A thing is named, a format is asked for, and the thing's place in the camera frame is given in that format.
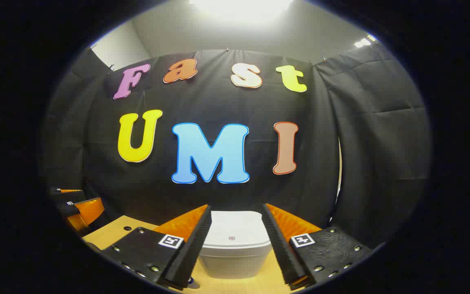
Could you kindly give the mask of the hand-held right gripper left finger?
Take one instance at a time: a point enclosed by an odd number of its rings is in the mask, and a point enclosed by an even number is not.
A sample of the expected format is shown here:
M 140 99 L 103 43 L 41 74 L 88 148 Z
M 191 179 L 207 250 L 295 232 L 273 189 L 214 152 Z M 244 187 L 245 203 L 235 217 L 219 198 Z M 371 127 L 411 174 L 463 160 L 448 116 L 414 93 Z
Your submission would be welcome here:
M 133 227 L 100 250 L 100 255 L 142 281 L 183 290 L 188 287 L 211 222 L 210 205 L 202 205 L 155 229 Z

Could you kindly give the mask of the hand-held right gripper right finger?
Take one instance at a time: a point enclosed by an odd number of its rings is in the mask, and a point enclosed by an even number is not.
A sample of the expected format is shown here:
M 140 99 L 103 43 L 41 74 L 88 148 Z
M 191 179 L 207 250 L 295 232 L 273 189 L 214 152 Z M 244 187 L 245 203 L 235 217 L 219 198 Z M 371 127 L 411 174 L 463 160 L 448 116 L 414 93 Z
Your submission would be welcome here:
M 322 229 L 269 203 L 262 205 L 262 221 L 291 290 L 332 281 L 373 253 L 339 227 Z

